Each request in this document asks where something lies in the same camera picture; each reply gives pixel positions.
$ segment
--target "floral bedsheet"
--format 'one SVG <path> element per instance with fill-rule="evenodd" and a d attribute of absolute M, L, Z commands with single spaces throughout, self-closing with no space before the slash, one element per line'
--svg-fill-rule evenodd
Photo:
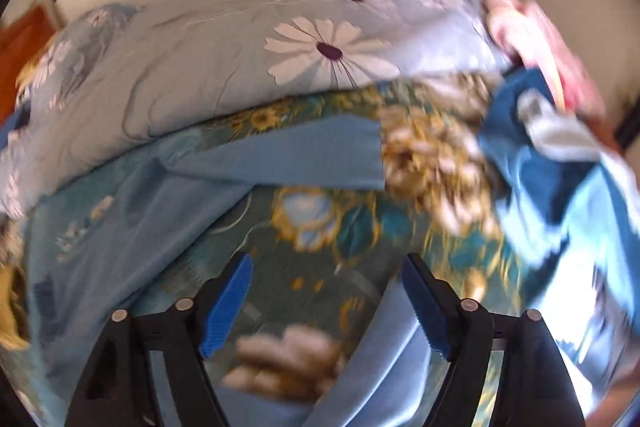
<path fill-rule="evenodd" d="M 30 263 L 43 256 L 63 262 L 100 220 L 117 188 L 150 156 L 181 156 L 336 114 L 379 118 L 391 107 L 411 109 L 408 114 L 414 117 L 441 114 L 432 100 L 428 86 L 394 81 L 354 92 L 282 99 L 167 135 L 101 166 L 41 203 L 30 220 L 26 256 Z M 446 105 L 446 100 L 438 102 Z M 479 227 L 466 227 L 459 236 L 444 232 L 417 198 L 389 191 L 258 187 L 161 274 L 136 302 L 134 313 L 162 311 L 176 299 L 194 295 L 236 250 L 253 256 L 254 283 L 225 347 L 207 362 L 212 381 L 220 381 L 237 365 L 234 346 L 241 335 L 277 333 L 292 323 L 325 331 L 349 355 L 401 257 L 410 251 L 420 252 L 436 277 L 448 280 L 459 295 L 473 296 L 489 310 L 504 314 L 521 311 L 520 289 L 527 272 L 499 231 L 489 238 Z M 440 388 L 447 365 L 438 358 L 432 357 L 423 404 L 411 425 L 422 425 Z M 30 352 L 2 351 L 0 362 L 40 422 L 61 425 L 60 413 L 47 405 L 46 382 L 31 373 Z M 499 374 L 496 355 L 478 426 L 488 423 Z"/>

